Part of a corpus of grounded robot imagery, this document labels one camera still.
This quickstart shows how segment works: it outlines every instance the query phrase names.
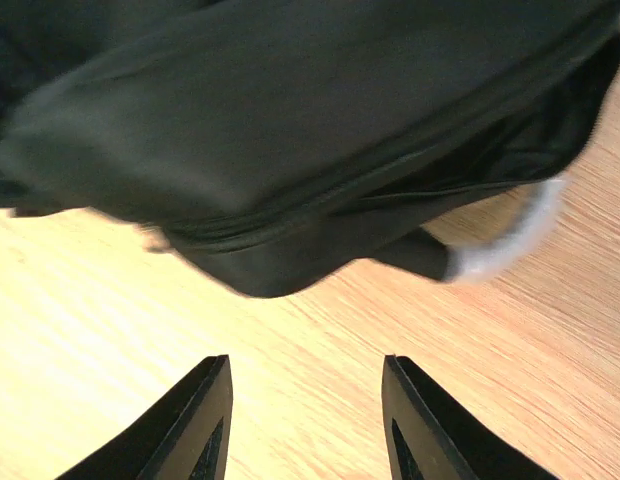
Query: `black fabric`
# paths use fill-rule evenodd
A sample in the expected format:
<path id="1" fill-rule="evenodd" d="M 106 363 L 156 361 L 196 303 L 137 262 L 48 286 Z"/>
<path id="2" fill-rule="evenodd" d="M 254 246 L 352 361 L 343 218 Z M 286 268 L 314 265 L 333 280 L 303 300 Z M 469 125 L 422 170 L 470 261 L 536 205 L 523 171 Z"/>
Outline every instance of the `black fabric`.
<path id="1" fill-rule="evenodd" d="M 250 295 L 357 258 L 440 279 L 446 248 L 406 235 L 574 161 L 619 18 L 618 0 L 0 2 L 0 207 L 157 225 Z"/>

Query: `black backpack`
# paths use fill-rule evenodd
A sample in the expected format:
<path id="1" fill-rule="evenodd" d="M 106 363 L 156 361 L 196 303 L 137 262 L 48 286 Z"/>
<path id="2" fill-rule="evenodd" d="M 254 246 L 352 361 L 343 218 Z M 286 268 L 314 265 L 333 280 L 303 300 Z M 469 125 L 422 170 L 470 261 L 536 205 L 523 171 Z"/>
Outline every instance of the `black backpack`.
<path id="1" fill-rule="evenodd" d="M 549 224 L 619 66 L 620 0 L 2 0 L 0 208 L 151 225 L 252 296 L 358 258 L 482 278 Z M 421 227 L 525 184 L 488 246 Z"/>

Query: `bag strap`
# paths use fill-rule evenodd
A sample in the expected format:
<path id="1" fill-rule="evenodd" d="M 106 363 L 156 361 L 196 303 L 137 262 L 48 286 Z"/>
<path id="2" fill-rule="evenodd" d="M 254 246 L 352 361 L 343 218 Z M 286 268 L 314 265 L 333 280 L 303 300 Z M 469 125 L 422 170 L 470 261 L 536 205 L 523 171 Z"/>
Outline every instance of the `bag strap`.
<path id="1" fill-rule="evenodd" d="M 452 247 L 420 228 L 384 247 L 374 258 L 445 283 L 489 280 L 531 253 L 552 231 L 567 184 L 565 176 L 538 183 L 511 227 L 486 244 Z"/>

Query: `zipper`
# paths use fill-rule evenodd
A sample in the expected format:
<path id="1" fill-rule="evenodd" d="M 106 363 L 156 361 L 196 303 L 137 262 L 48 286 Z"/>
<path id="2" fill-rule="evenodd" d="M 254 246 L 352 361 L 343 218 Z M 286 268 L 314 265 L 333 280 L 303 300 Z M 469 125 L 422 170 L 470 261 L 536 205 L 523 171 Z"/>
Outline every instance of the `zipper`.
<path id="1" fill-rule="evenodd" d="M 516 71 L 471 93 L 412 131 L 360 155 L 352 162 L 354 168 L 342 167 L 334 176 L 310 181 L 297 188 L 294 196 L 283 195 L 263 205 L 259 212 L 159 226 L 171 234 L 187 237 L 194 249 L 228 253 L 266 243 L 318 220 L 349 201 L 431 164 L 473 135 L 524 108 L 618 33 L 619 19 L 620 1 L 606 4 L 541 57 L 527 60 Z M 514 187 L 533 182 L 496 182 L 467 188 Z M 456 192 L 457 189 L 433 191 L 431 195 Z"/>

